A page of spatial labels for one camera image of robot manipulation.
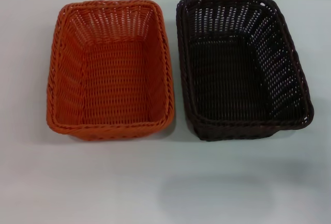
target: white table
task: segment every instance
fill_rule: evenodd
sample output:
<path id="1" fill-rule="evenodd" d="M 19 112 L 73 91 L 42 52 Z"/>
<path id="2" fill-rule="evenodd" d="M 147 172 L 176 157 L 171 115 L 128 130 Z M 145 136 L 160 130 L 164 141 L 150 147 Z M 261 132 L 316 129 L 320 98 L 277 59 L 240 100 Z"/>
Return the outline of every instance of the white table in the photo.
<path id="1" fill-rule="evenodd" d="M 80 142 L 46 125 L 59 10 L 86 0 L 0 0 L 1 224 L 331 223 L 331 1 L 276 0 L 315 118 L 263 140 L 200 141 L 184 116 L 175 8 L 154 0 L 170 43 L 176 120 L 136 141 Z"/>

